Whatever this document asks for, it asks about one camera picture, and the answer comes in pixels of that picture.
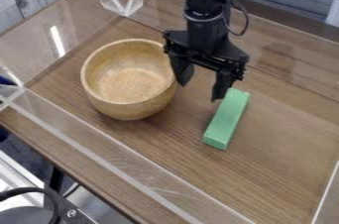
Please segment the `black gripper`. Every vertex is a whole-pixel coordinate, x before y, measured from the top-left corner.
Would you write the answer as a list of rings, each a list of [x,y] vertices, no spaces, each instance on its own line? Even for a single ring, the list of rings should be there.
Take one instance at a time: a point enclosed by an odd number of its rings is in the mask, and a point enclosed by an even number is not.
[[[192,79],[195,66],[216,73],[212,101],[224,98],[233,82],[244,78],[249,55],[229,40],[228,21],[187,21],[185,30],[163,33],[164,53],[169,56],[177,83],[185,86]]]

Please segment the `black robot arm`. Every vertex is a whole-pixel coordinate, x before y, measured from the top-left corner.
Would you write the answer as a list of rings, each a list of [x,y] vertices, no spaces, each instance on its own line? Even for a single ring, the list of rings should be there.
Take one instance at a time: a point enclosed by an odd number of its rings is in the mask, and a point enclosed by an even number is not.
[[[181,86],[189,82],[196,65],[216,73],[211,96],[216,101],[244,79],[249,55],[232,44],[229,34],[240,36],[247,31],[248,12],[236,0],[185,0],[183,16],[187,29],[163,32],[164,53]]]

